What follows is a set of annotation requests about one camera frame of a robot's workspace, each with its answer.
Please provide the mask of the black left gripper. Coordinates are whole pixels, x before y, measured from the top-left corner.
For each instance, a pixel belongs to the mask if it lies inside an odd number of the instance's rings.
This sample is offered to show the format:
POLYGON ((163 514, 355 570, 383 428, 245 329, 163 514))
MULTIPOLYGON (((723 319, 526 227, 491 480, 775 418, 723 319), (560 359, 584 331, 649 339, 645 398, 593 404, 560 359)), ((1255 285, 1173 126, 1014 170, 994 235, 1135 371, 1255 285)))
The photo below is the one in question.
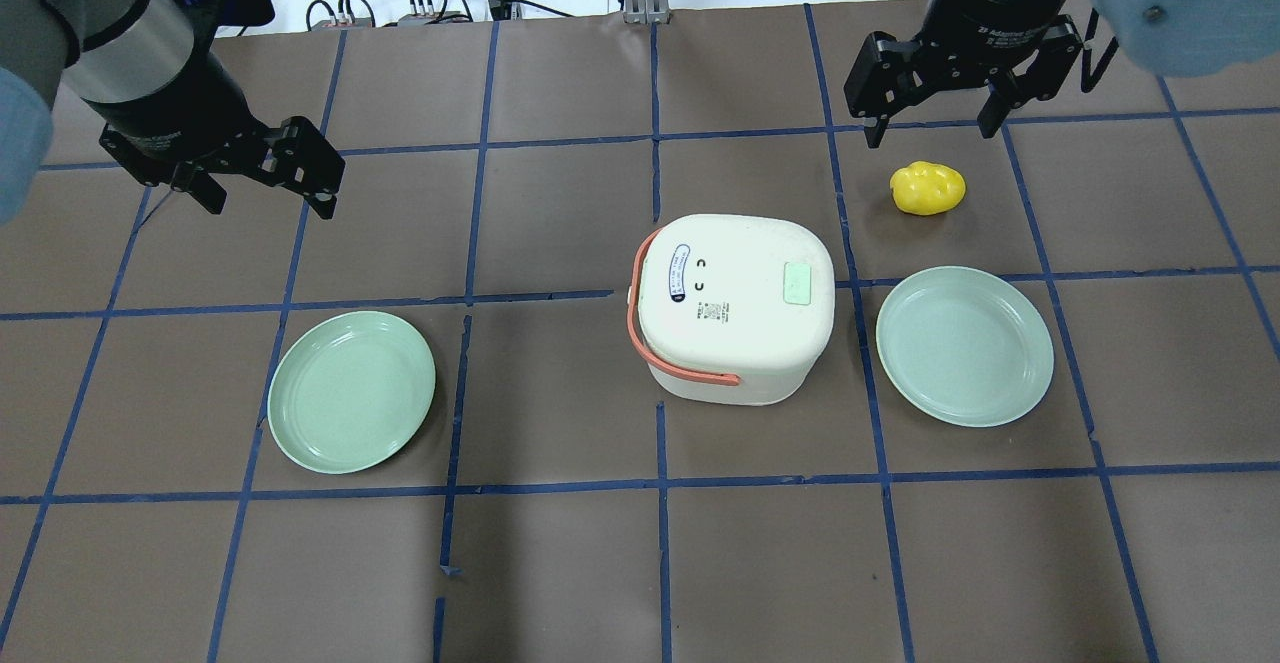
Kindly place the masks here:
POLYGON ((114 40, 82 54, 76 93, 104 120, 100 147, 143 186, 166 184, 220 215, 227 189, 211 172, 250 177, 300 195, 321 220, 334 218, 340 154, 306 116, 257 120, 209 40, 151 51, 114 40))

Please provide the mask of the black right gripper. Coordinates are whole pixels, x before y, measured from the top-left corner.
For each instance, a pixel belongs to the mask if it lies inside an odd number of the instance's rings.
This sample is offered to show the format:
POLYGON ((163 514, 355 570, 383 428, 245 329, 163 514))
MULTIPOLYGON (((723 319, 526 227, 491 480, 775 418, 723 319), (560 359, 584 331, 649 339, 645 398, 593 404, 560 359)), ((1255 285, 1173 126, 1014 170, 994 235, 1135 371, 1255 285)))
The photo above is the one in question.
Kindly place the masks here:
POLYGON ((867 35, 844 93, 851 116, 861 120, 868 147, 879 147, 892 116, 924 101, 918 74, 925 81, 955 81, 997 69, 977 116, 984 140, 993 138, 1024 104, 1055 99, 1083 49, 1075 22, 1059 15, 1064 1, 928 0, 914 38, 884 31, 867 35), (1009 69, 1032 52, 1027 70, 1009 69))

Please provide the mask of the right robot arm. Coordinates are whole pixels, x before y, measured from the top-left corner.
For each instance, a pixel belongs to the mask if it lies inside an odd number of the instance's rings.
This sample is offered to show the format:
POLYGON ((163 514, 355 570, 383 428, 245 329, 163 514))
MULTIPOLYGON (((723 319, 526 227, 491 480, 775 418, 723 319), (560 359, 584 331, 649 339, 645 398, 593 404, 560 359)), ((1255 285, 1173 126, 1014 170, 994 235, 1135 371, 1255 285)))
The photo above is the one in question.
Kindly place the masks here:
POLYGON ((1119 51, 1165 78, 1201 78, 1277 52, 1277 0, 927 0, 922 28, 873 31, 844 84, 877 148, 892 116, 934 93, 987 90, 984 138, 1050 101, 1074 67, 1091 92, 1119 51))

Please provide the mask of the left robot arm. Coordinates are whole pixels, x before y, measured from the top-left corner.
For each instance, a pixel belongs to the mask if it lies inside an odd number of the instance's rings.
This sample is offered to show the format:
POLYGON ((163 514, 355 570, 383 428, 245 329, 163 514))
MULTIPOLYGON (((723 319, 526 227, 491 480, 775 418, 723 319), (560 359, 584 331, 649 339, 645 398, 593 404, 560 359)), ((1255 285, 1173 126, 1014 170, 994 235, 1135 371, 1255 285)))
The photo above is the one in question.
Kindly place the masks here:
POLYGON ((3 0, 3 221, 46 160, 61 88, 101 116, 99 143, 142 186, 219 215, 218 177, 250 177, 332 218, 340 154, 306 116, 259 120, 212 52, 221 26, 273 17, 273 0, 3 0))

